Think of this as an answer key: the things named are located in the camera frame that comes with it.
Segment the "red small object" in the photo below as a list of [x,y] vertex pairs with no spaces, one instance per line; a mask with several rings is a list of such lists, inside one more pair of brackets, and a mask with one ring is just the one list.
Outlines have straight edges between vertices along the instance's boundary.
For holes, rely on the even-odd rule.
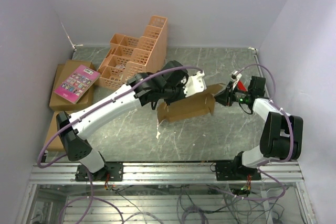
[[241,81],[237,82],[237,88],[240,91],[247,91],[247,89],[245,88],[244,84]]

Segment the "brown cardboard box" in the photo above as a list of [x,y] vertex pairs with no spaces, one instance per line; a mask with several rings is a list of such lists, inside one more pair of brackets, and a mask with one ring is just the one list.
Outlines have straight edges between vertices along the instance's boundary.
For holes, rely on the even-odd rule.
[[158,123],[163,121],[175,122],[208,113],[213,115],[215,110],[214,95],[219,93],[223,87],[223,83],[209,85],[205,91],[170,105],[165,102],[161,103],[157,108]]

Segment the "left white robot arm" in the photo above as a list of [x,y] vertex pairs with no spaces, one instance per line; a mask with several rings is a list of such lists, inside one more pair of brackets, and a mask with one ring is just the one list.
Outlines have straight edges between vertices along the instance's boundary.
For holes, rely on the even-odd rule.
[[163,73],[141,72],[130,78],[117,91],[85,110],[56,116],[59,137],[70,161],[80,162],[85,174],[81,181],[92,178],[103,181],[112,173],[99,151],[93,149],[88,137],[116,117],[160,99],[172,103],[184,99],[191,77],[178,61],[169,61]]

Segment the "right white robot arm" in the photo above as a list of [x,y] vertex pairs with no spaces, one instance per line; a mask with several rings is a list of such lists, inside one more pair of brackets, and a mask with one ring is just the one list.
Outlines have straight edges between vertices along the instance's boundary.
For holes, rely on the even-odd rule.
[[302,149],[303,119],[276,108],[265,96],[266,79],[253,76],[246,91],[229,82],[215,95],[223,106],[246,105],[249,114],[257,114],[264,121],[259,145],[238,153],[233,160],[217,161],[215,174],[218,181],[260,180],[259,165],[268,161],[297,160]]

